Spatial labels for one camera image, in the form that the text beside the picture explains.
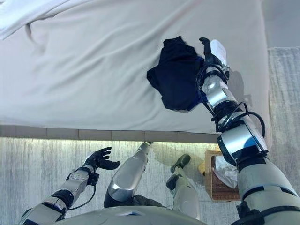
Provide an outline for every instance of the bed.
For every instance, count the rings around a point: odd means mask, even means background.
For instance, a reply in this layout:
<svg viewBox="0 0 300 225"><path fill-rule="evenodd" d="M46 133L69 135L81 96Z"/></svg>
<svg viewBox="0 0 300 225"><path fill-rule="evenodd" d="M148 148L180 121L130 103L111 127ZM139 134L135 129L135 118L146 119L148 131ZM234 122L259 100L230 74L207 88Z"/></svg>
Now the bed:
<svg viewBox="0 0 300 225"><path fill-rule="evenodd" d="M92 0L22 26L0 41L3 136L214 142L203 105L164 108L146 79L163 41L218 39L230 90L265 120L269 72L259 0Z"/></svg>

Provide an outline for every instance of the white blanket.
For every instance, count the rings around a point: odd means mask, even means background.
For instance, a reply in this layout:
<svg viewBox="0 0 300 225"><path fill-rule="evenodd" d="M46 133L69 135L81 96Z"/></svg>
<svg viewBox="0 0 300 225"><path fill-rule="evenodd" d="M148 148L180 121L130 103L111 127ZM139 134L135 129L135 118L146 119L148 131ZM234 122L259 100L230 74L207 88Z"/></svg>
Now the white blanket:
<svg viewBox="0 0 300 225"><path fill-rule="evenodd" d="M214 133L203 105L164 108L146 79L163 41L218 39L235 97L269 125L259 0L94 0L32 22L0 42L0 123L48 128Z"/></svg>
<svg viewBox="0 0 300 225"><path fill-rule="evenodd" d="M2 0L0 4L0 39L22 26L50 17L91 0Z"/></svg>

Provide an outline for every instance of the floor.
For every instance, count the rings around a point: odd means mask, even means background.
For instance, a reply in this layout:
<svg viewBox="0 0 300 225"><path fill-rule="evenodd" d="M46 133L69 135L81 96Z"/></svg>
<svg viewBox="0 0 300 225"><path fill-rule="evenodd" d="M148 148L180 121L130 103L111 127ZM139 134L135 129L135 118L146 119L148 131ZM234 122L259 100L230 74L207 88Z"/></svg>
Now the floor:
<svg viewBox="0 0 300 225"><path fill-rule="evenodd" d="M116 141L70 141L45 139L0 138L1 179L0 195L1 224L15 224L22 213L51 195L63 183L73 168L78 168L86 156L94 150L112 146L112 160L124 162L141 142ZM202 219L210 224L233 222L236 202L211 202L204 187L204 178L197 171L204 161L207 150L215 150L216 144L155 142L151 146L149 162L140 182L138 194L147 196L171 208L173 196L165 187L171 175L170 166L183 153L189 153L192 160L185 168L187 176L196 187L201 202ZM112 171L101 170L95 198L81 209L70 211L68 216L99 209ZM92 188L88 187L77 204L89 199ZM211 211L218 212L218 218L211 217Z"/></svg>

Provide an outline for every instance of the robotic hand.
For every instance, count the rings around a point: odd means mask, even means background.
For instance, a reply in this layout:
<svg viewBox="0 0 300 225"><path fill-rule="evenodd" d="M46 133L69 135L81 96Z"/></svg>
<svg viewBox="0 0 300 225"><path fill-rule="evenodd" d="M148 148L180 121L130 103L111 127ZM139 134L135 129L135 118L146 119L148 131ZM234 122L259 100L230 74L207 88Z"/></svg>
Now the robotic hand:
<svg viewBox="0 0 300 225"><path fill-rule="evenodd" d="M118 168L120 162L108 160L110 150L108 147L95 151L84 162L83 166L77 170L73 170L67 177L63 185L50 197L46 198L42 203L27 210L19 224L25 225L46 225L55 223L64 219L68 210L78 209L87 204L95 195L96 184L99 174L96 173L98 168L105 170L114 170ZM79 195L85 190L87 185L94 186L94 193L90 200L75 208L70 208Z"/></svg>
<svg viewBox="0 0 300 225"><path fill-rule="evenodd" d="M117 169L120 165L120 162L109 161L109 154L111 153L111 147L107 147L105 149L101 149L99 151L95 151L85 160L83 166L92 167L95 172L97 168L105 169L105 170L114 170Z"/></svg>

